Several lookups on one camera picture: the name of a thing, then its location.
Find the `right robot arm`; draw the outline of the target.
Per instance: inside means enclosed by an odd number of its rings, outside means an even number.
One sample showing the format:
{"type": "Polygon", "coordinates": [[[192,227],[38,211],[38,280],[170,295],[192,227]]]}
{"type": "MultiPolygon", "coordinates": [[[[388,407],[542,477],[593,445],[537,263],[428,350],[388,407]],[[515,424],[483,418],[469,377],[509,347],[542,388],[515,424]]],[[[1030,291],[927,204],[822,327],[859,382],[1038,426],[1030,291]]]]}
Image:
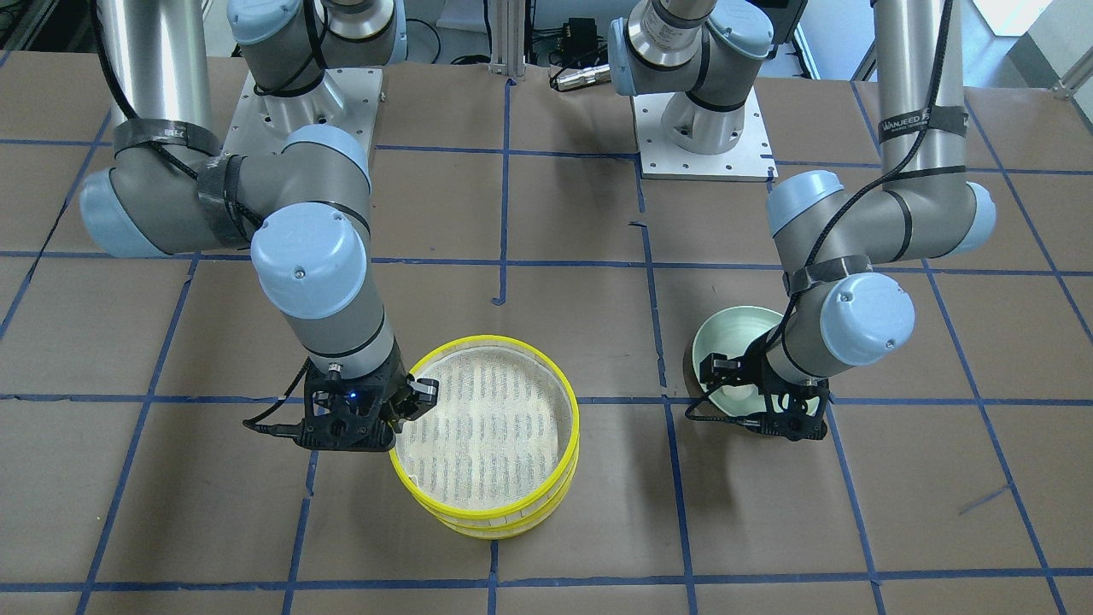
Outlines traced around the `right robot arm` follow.
{"type": "Polygon", "coordinates": [[[246,419],[308,450],[386,452],[440,386],[402,365],[371,271],[368,150],[345,128],[339,69],[406,55],[399,1],[231,1],[231,35],[278,150],[235,153],[214,135],[202,5],[92,1],[114,100],[114,164],[85,179],[79,212],[106,253],[156,258],[246,249],[307,357],[304,416],[246,419]]]}

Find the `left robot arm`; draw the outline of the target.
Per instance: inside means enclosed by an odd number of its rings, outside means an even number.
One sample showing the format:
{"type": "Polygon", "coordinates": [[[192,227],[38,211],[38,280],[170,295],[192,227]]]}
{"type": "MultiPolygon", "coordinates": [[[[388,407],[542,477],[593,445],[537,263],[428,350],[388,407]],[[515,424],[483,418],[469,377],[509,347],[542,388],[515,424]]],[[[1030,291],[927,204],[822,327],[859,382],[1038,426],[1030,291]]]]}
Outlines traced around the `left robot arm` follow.
{"type": "MultiPolygon", "coordinates": [[[[741,354],[707,354],[703,400],[734,388],[757,409],[725,402],[715,419],[792,441],[827,435],[830,380],[903,346],[910,296],[875,265],[960,255],[991,237],[997,208],[967,180],[959,7],[874,1],[882,175],[848,194],[831,172],[800,173],[769,191],[769,236],[788,304],[741,354]]],[[[738,143],[769,17],[745,1],[640,1],[608,36],[618,94],[669,94],[661,128],[692,155],[738,143]]]]}

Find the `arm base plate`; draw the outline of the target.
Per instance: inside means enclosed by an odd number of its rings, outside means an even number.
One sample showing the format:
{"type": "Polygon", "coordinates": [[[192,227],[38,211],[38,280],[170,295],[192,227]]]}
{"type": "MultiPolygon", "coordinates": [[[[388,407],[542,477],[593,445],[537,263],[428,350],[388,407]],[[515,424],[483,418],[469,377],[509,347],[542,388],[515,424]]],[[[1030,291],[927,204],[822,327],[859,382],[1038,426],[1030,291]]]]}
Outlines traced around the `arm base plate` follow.
{"type": "Polygon", "coordinates": [[[272,155],[282,150],[289,133],[308,125],[343,129],[371,153],[381,100],[379,67],[328,70],[320,85],[299,97],[259,97],[255,85],[247,75],[224,140],[227,155],[272,155]]]}
{"type": "Polygon", "coordinates": [[[733,113],[712,113],[684,93],[632,98],[640,176],[674,180],[776,179],[777,166],[757,94],[733,113]]]}

